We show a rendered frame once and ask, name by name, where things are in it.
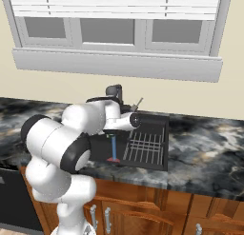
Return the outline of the black kitchen sink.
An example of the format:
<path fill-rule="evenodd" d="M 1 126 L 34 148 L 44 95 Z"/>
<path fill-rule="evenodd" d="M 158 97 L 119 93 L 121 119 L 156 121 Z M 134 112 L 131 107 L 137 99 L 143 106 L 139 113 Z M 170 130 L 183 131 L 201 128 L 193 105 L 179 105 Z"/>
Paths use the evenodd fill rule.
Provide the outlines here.
<path fill-rule="evenodd" d="M 121 166 L 135 166 L 153 170 L 167 171 L 168 170 L 168 150 L 169 150 L 169 122 L 170 117 L 162 114 L 151 114 L 146 111 L 140 112 L 141 125 L 139 128 L 132 131 L 142 131 L 146 133 L 164 132 L 163 144 L 163 164 L 162 165 L 140 165 L 130 163 L 123 160 L 125 149 L 128 143 L 130 133 L 132 131 L 118 131 L 116 136 L 116 154 L 120 163 L 115 163 Z M 91 137 L 91 160 L 96 162 L 108 162 L 112 156 L 112 143 L 110 134 L 98 134 Z"/>

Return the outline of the wooden panel under sink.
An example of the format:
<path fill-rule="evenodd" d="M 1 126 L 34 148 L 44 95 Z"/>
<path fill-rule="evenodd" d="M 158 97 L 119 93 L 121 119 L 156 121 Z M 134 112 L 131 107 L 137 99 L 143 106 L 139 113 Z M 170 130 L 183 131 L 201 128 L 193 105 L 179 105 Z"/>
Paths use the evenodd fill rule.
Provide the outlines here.
<path fill-rule="evenodd" d="M 109 201 L 136 204 L 161 211 L 185 214 L 188 210 L 191 194 L 167 189 L 136 186 L 96 179 L 97 196 Z"/>

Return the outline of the grey tap lever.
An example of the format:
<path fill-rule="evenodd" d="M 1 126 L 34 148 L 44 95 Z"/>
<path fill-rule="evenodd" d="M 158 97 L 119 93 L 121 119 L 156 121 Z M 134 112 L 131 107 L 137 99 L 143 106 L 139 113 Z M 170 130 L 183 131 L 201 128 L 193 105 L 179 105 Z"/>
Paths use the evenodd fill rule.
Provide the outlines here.
<path fill-rule="evenodd" d="M 140 105 L 140 103 L 143 101 L 143 97 L 140 98 L 140 100 L 138 101 L 138 103 L 136 105 L 133 105 L 133 111 L 137 111 L 138 107 Z"/>

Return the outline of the dark grey tap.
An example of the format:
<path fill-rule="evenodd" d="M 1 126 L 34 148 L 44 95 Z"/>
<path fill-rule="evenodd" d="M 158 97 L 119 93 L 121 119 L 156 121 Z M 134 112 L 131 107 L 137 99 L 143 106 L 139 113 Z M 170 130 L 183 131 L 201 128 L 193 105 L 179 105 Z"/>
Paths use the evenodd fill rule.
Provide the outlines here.
<path fill-rule="evenodd" d="M 108 86 L 106 88 L 106 95 L 113 96 L 118 99 L 119 105 L 120 105 L 120 110 L 122 113 L 131 111 L 131 106 L 124 104 L 121 85 L 117 84 L 117 85 Z"/>

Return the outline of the blue rod with red foot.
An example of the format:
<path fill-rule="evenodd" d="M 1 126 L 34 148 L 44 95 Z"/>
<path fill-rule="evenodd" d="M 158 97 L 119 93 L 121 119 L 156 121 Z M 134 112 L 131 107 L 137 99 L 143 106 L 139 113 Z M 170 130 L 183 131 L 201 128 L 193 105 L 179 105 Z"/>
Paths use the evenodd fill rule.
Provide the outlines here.
<path fill-rule="evenodd" d="M 117 158 L 117 154 L 116 154 L 116 136 L 110 135 L 110 137 L 112 143 L 112 156 L 109 159 L 107 159 L 107 161 L 113 163 L 120 163 L 120 160 Z"/>

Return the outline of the white window sill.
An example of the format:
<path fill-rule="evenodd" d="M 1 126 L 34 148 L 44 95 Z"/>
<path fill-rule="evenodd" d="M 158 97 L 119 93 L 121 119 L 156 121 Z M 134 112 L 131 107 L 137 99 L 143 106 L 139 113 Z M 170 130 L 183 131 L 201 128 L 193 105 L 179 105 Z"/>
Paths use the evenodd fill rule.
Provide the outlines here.
<path fill-rule="evenodd" d="M 220 57 L 14 48 L 18 69 L 216 83 Z"/>

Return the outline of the wooden cupboard door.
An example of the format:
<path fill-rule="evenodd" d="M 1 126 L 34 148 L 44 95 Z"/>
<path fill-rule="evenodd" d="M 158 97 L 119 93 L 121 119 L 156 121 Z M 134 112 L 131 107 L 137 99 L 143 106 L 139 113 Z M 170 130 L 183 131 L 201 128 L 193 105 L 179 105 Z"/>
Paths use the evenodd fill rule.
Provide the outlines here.
<path fill-rule="evenodd" d="M 111 235 L 183 235 L 185 215 L 103 201 L 110 209 Z"/>
<path fill-rule="evenodd" d="M 184 235 L 244 235 L 244 202 L 193 195 Z"/>
<path fill-rule="evenodd" d="M 102 209 L 101 201 L 93 199 L 92 201 L 84 204 L 84 215 L 85 215 L 87 221 L 93 226 L 92 215 L 91 215 L 91 207 L 93 205 L 96 205 L 95 220 L 98 222 L 96 234 L 97 235 L 104 235 L 103 209 Z"/>

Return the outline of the white window blind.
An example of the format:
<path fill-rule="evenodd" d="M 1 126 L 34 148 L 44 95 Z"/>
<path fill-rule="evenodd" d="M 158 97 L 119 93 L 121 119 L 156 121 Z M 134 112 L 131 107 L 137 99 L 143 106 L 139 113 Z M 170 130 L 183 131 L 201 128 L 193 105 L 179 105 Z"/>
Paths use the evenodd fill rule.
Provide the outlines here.
<path fill-rule="evenodd" d="M 220 0 L 10 0 L 18 17 L 205 20 Z"/>

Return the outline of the black dishwasher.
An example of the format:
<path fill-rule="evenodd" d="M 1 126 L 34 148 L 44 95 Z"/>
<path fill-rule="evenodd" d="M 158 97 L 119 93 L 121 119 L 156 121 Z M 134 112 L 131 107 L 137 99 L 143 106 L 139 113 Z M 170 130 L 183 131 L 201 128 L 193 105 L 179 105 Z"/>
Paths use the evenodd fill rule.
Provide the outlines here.
<path fill-rule="evenodd" d="M 0 167 L 0 223 L 43 231 L 17 169 Z"/>

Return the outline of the white window frame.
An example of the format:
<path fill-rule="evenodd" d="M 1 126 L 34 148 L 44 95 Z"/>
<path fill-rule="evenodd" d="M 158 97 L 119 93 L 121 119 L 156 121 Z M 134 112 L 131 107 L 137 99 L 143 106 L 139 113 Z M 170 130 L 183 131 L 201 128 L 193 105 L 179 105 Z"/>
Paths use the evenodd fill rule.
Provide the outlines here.
<path fill-rule="evenodd" d="M 214 20 L 18 17 L 4 0 L 18 47 L 211 55 L 219 46 L 230 0 Z"/>

